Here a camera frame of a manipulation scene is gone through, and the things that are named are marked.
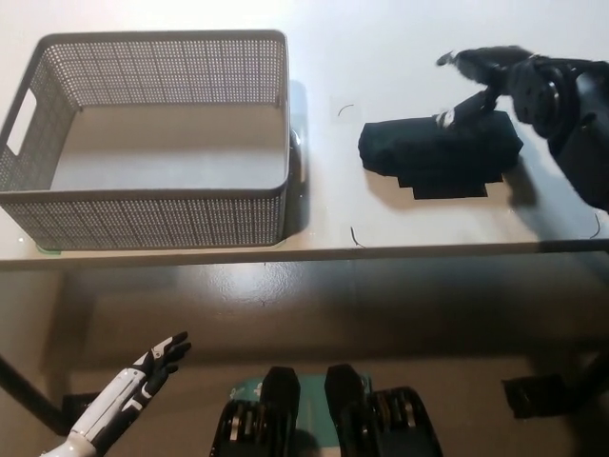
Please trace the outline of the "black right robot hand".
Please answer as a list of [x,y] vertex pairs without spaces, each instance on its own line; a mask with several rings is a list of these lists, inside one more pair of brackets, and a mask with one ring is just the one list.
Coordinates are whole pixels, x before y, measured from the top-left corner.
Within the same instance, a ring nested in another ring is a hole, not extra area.
[[473,123],[493,111],[502,96],[512,100],[517,119],[544,139],[557,136],[566,122],[573,96],[567,88],[567,64],[559,59],[518,46],[495,46],[449,51],[436,65],[452,66],[466,79],[484,86],[438,114],[436,122],[442,128]]

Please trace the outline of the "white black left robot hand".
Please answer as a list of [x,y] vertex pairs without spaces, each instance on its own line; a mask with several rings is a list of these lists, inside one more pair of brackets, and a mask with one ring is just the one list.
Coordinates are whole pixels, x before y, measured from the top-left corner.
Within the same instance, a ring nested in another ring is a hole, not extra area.
[[159,393],[191,348],[183,331],[123,368],[72,427],[67,444],[79,456],[103,456]]

